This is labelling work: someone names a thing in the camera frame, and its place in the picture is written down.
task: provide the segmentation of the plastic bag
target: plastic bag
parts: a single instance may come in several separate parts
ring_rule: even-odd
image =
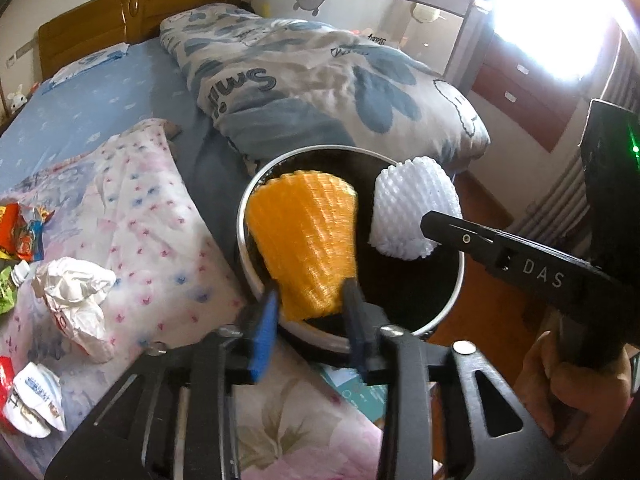
[[[31,282],[44,298],[58,328],[96,362],[113,358],[100,304],[116,281],[112,270],[65,256],[41,265]]]
[[[14,379],[14,390],[33,412],[60,431],[66,431],[60,379],[43,365],[27,364]]]
[[[42,226],[44,221],[39,209],[20,206],[20,215],[14,226],[15,254],[27,262],[39,262],[44,258]]]
[[[13,259],[15,253],[14,226],[20,213],[17,203],[0,205],[0,258]]]
[[[32,412],[15,390],[7,400],[2,414],[6,420],[18,431],[33,438],[45,438],[51,430],[47,423],[35,412]]]

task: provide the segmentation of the curtain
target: curtain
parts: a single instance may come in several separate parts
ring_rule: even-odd
[[[640,114],[640,63],[622,33],[616,61],[600,98]],[[578,148],[549,193],[532,212],[514,222],[509,231],[588,259],[590,210]]]

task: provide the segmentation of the human hand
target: human hand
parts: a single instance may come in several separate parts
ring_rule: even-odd
[[[584,425],[565,452],[572,463],[585,465],[596,459],[625,416],[631,366],[624,349],[616,361],[599,371],[561,362],[557,334],[545,332],[525,355],[513,389],[549,437],[556,430],[551,396],[586,414]]]

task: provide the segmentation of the black pot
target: black pot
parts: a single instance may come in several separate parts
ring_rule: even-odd
[[[300,148],[272,160],[246,188],[238,208],[238,248],[242,270],[252,293],[259,297],[270,276],[246,223],[244,212],[253,190],[267,180],[297,170],[331,173],[358,193],[356,260],[358,281],[369,303],[381,306],[394,324],[427,336],[449,313],[462,286],[463,253],[439,246],[425,259],[404,261],[380,254],[369,245],[375,181],[395,161],[353,146]],[[283,335],[310,360],[336,366],[348,364],[349,342],[341,314],[307,321],[280,319]]]

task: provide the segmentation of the crumpled paper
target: crumpled paper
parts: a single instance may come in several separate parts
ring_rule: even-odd
[[[113,358],[100,304],[116,281],[112,270],[65,256],[41,265],[32,286],[44,298],[58,328],[98,363]]]

